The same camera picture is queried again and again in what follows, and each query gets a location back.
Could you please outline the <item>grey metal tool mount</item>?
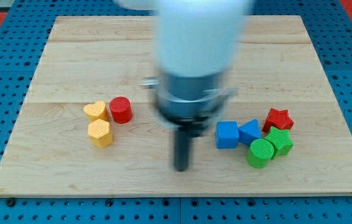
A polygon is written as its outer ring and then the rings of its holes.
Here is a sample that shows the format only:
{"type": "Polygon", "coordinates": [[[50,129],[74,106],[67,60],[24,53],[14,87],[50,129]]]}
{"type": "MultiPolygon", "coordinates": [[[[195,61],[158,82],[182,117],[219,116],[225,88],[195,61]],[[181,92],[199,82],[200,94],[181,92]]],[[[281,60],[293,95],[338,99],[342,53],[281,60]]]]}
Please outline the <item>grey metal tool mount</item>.
{"type": "Polygon", "coordinates": [[[236,88],[223,86],[223,74],[188,77],[159,70],[155,77],[142,80],[152,90],[152,105],[160,123],[193,137],[201,136],[225,112],[236,88]]]}

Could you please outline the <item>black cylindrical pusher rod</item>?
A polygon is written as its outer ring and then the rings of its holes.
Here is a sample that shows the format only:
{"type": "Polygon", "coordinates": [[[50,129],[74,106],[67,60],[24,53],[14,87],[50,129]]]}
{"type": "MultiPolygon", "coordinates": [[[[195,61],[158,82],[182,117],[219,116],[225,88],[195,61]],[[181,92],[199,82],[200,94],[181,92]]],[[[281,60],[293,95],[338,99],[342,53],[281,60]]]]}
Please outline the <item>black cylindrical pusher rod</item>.
{"type": "Polygon", "coordinates": [[[190,162],[190,150],[192,137],[183,129],[177,129],[174,133],[174,168],[183,172],[188,169],[190,162]]]}

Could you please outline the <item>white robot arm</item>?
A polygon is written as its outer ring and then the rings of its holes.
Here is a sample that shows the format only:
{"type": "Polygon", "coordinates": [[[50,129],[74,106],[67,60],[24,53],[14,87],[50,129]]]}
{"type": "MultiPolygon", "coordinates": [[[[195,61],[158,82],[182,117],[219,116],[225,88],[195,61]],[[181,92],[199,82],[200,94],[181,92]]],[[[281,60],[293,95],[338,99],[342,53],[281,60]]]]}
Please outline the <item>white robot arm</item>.
{"type": "Polygon", "coordinates": [[[174,129],[173,165],[185,171],[192,139],[202,135],[235,94],[225,89],[240,33],[253,1],[116,0],[125,9],[153,11],[157,75],[146,78],[161,121],[174,129]]]}

